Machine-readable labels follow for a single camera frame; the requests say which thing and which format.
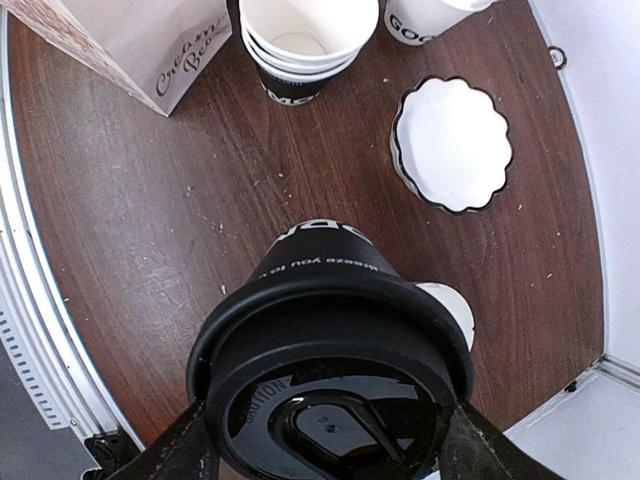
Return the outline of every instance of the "white paper cup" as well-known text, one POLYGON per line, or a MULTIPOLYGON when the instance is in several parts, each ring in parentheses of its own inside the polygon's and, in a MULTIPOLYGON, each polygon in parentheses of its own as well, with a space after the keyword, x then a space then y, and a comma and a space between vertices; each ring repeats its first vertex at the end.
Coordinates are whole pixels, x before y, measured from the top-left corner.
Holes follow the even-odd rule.
POLYGON ((396 40, 424 45, 496 0, 389 0, 384 24, 396 40))
POLYGON ((323 73, 329 70, 332 70, 345 62, 354 60, 360 50, 352 53, 346 59, 339 59, 326 62, 325 64, 316 64, 316 65, 307 65, 299 62, 285 61, 280 58, 274 57, 269 52, 264 50, 256 41, 251 37, 251 34, 245 29, 241 28, 242 41, 246 48, 252 48, 253 51, 258 55, 262 60, 264 60, 269 65, 279 69, 284 70, 290 73, 299 73, 303 75, 313 75, 316 73, 323 73))
POLYGON ((322 73, 303 75, 290 73, 269 65, 261 59, 251 45, 245 47, 256 64, 262 87, 269 97, 281 105, 295 107, 310 102, 322 91, 333 77, 344 71, 356 59, 338 65, 322 73))
POLYGON ((371 38, 378 0, 240 0, 240 22, 274 57, 300 63, 347 59, 371 38))

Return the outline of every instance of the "wooden table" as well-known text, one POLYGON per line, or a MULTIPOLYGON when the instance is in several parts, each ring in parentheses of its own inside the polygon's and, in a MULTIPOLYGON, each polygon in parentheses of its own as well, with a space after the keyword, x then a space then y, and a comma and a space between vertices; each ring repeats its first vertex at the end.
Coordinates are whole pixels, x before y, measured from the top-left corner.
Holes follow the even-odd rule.
POLYGON ((205 316, 277 234, 310 218, 356 226, 406 278, 448 283, 469 299, 474 402, 500 427, 602 353, 585 164, 525 0, 497 4, 423 48, 381 26, 348 72, 299 108, 267 98, 238 36, 170 119, 16 21, 10 59, 50 260, 96 365, 146 442, 187 405, 185 363, 205 316), (398 101, 427 75, 464 77, 509 120, 508 185, 486 211, 427 206, 393 171, 398 101))

